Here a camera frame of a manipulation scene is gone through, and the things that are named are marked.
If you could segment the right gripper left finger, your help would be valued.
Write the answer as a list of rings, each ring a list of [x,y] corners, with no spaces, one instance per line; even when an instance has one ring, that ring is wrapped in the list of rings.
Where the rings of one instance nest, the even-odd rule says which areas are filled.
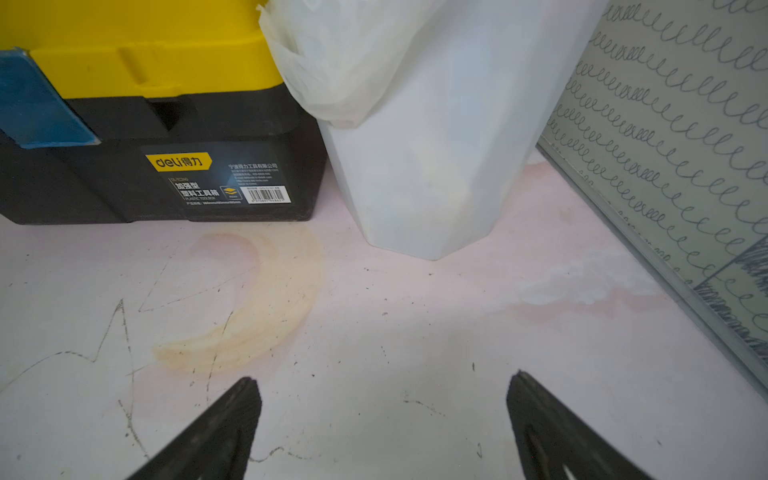
[[[233,479],[245,476],[262,409],[258,382],[239,379],[133,479]]]

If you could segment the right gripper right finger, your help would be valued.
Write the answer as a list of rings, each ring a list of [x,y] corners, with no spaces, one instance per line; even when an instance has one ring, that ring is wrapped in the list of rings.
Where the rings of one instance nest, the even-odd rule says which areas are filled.
[[[507,410],[527,479],[647,479],[532,375],[512,376]]]

